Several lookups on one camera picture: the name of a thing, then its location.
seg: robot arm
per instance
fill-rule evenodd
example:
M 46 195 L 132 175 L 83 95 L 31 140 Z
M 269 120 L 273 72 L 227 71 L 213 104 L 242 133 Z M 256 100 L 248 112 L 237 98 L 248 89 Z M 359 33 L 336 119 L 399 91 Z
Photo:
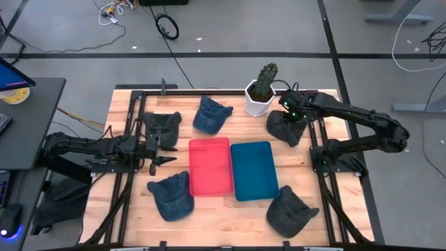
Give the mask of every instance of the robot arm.
M 155 175 L 155 167 L 176 160 L 174 157 L 163 157 L 157 154 L 158 149 L 176 151 L 159 145 L 160 134 L 145 142 L 140 142 L 134 135 L 113 138 L 84 139 L 70 137 L 62 132 L 47 136 L 43 146 L 43 154 L 52 158 L 65 153 L 84 153 L 94 155 L 95 159 L 87 160 L 92 164 L 93 172 L 132 173 L 140 169 L 139 161 L 152 159 L 149 172 Z
M 291 121 L 313 120 L 320 117 L 335 116 L 358 123 L 374 130 L 375 135 L 339 141 L 329 139 L 323 149 L 327 164 L 333 165 L 344 153 L 379 149 L 386 153 L 398 153 L 407 146 L 409 132 L 397 121 L 385 113 L 366 110 L 344 104 L 326 93 L 302 94 L 299 91 L 287 91 L 279 100 L 289 111 Z

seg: blue tray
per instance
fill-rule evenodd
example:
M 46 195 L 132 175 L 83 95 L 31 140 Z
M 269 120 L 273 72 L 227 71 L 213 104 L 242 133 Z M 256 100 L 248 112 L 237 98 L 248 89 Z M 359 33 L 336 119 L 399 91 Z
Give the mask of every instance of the blue tray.
M 280 196 L 270 142 L 233 144 L 231 159 L 238 201 Z

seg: table leg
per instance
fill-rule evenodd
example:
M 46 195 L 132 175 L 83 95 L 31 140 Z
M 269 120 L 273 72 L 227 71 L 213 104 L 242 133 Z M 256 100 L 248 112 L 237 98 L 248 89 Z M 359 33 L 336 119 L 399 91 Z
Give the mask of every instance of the table leg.
M 404 24 L 426 24 L 433 21 L 430 15 L 409 14 L 421 0 L 407 0 L 395 14 L 366 14 L 368 22 L 386 22 L 400 24 L 407 17 Z

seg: concrete floor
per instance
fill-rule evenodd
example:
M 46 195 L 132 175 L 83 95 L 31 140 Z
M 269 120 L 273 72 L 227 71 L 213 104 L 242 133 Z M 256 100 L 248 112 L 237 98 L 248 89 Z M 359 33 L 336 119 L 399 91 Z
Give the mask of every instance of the concrete floor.
M 108 3 L 97 0 L 99 5 Z M 393 24 L 364 22 L 366 13 L 392 12 L 403 1 L 325 0 L 338 53 L 390 53 L 397 30 Z M 0 0 L 1 16 L 6 24 L 13 18 L 18 1 Z M 187 6 L 167 6 L 168 13 L 180 26 L 180 38 L 169 42 L 174 52 L 310 52 L 328 53 L 318 4 L 313 0 L 191 0 Z M 422 1 L 416 14 L 433 15 L 435 21 L 421 26 L 404 26 L 399 34 L 397 53 L 427 53 L 421 44 L 444 22 L 446 6 L 442 0 Z M 151 17 L 141 8 L 124 9 L 118 16 L 126 25 L 126 35 L 113 45 L 88 53 L 168 52 Z M 109 42 L 122 30 L 100 26 L 98 10 L 92 1 L 29 0 L 12 34 L 44 50 L 79 49 Z M 14 53 L 19 46 L 8 39 L 0 53 Z M 26 53 L 40 53 L 28 47 Z M 274 61 L 278 78 L 299 81 L 305 89 L 339 89 L 332 60 L 308 58 L 182 58 L 178 59 L 196 88 L 244 88 L 258 74 L 261 66 Z M 437 66 L 427 59 L 399 60 L 406 68 Z M 391 59 L 341 59 L 346 87 L 354 105 L 387 112 L 409 129 L 407 150 L 399 154 L 380 151 L 365 153 L 370 171 L 378 215 L 385 242 L 446 248 L 446 180 L 424 159 L 421 146 L 420 114 L 391 110 L 394 101 L 426 102 L 428 94 L 446 68 L 421 73 L 400 70 Z M 23 59 L 16 65 L 31 77 L 64 77 L 67 84 L 59 107 L 104 123 L 116 84 L 156 84 L 161 78 L 179 88 L 189 88 L 173 59 Z M 446 95 L 440 85 L 434 97 Z M 87 97 L 88 102 L 81 102 Z M 446 151 L 444 116 L 426 116 L 425 142 L 430 159 L 444 172 Z M 70 126 L 83 137 L 99 134 L 57 113 L 54 121 Z M 51 132 L 64 131 L 52 125 Z M 367 128 L 359 127 L 361 136 Z M 27 238 L 24 250 L 71 246 L 77 240 L 80 220 L 64 222 L 42 236 Z

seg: white pot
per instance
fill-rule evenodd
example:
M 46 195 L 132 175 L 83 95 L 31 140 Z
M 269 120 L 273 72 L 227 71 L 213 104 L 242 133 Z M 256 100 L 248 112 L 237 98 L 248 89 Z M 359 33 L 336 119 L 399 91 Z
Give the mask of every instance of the white pot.
M 246 86 L 246 88 L 245 88 L 245 111 L 253 117 L 261 116 L 261 115 L 264 115 L 265 113 L 267 113 L 268 108 L 272 104 L 272 100 L 274 100 L 274 96 L 276 95 L 276 92 L 270 86 L 273 95 L 272 95 L 271 99 L 269 99 L 268 102 L 253 101 L 248 94 L 248 90 L 255 82 L 256 82 L 256 80 L 253 79 L 251 81 L 251 83 L 249 83 L 248 86 Z

